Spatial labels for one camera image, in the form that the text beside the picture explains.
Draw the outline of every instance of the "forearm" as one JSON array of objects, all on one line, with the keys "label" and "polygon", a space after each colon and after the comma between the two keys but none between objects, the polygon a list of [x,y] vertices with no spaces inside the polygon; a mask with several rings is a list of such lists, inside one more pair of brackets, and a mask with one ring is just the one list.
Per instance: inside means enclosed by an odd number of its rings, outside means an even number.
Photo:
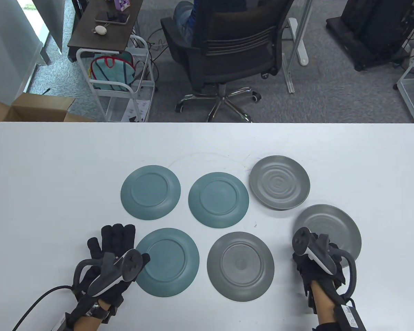
[{"label": "forearm", "polygon": [[[103,300],[98,300],[98,303],[104,310],[109,310],[110,305]],[[81,317],[73,326],[73,331],[97,331],[101,324],[101,320],[95,317],[84,316]]]},{"label": "forearm", "polygon": [[319,324],[334,323],[336,319],[334,317],[335,304],[333,301],[325,294],[316,281],[311,282],[311,291],[314,296]]}]

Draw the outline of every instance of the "cardboard box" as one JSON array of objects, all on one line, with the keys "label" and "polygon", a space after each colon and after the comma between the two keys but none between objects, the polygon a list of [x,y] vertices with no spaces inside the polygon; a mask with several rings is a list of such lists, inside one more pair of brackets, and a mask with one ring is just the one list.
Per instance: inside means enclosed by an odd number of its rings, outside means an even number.
[{"label": "cardboard box", "polygon": [[0,102],[0,122],[94,122],[68,113],[74,98],[23,93],[11,106]]}]

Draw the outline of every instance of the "tabletop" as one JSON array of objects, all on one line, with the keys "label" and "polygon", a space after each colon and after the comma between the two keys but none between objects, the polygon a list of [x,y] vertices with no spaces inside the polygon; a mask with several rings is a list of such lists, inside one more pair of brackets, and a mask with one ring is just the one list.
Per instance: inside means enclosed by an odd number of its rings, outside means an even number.
[{"label": "tabletop", "polygon": [[[250,192],[252,167],[274,154],[308,172],[304,203],[274,211],[250,194],[236,225],[196,221],[187,200],[198,178],[228,172]],[[168,167],[181,184],[178,205],[155,221],[133,218],[120,201],[125,178],[148,164]],[[353,298],[366,329],[414,330],[414,124],[0,123],[0,330],[46,290],[71,285],[89,257],[87,239],[118,222],[136,225],[136,243],[159,228],[186,232],[200,265],[171,298],[133,284],[106,330],[311,330],[317,318],[291,261],[291,236],[294,219],[316,203],[344,210],[362,234]],[[223,297],[207,275],[213,243],[234,231],[256,235],[275,260],[268,291],[245,303]],[[52,293],[19,330],[50,330],[74,307],[68,290]]]},{"label": "tabletop", "polygon": [[92,29],[103,23],[95,22],[95,16],[100,11],[116,11],[113,1],[90,0],[83,16],[78,22],[68,47],[101,49],[123,52],[127,47],[129,37],[141,9],[142,0],[130,0],[130,6],[123,13],[130,14],[129,20],[125,25],[109,24],[107,33],[101,36],[93,33]]}]

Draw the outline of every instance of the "chair base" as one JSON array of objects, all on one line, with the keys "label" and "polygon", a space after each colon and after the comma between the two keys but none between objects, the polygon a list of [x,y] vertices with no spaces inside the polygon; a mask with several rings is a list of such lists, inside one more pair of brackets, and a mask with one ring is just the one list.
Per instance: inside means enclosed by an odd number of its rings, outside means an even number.
[{"label": "chair base", "polygon": [[237,113],[247,123],[253,123],[252,118],[230,100],[237,95],[242,95],[245,93],[251,93],[254,102],[259,102],[262,98],[261,95],[252,87],[244,87],[231,93],[227,93],[226,84],[218,84],[218,94],[188,94],[175,106],[175,111],[182,112],[184,109],[184,102],[188,100],[215,100],[216,103],[207,116],[206,122],[212,122],[219,110],[219,107],[224,104],[229,109]]}]

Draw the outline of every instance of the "dark wooden desk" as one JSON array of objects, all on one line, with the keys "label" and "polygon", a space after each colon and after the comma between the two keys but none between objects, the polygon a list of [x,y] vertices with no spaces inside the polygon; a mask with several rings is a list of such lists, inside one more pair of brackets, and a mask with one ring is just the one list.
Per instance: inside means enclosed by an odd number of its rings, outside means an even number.
[{"label": "dark wooden desk", "polygon": [[93,33],[92,29],[103,23],[95,22],[95,16],[100,11],[116,11],[113,1],[90,0],[83,17],[78,22],[68,43],[70,48],[90,48],[123,52],[127,47],[132,29],[136,23],[142,0],[130,0],[130,7],[123,13],[130,14],[126,25],[109,24],[107,34],[101,36]]}]

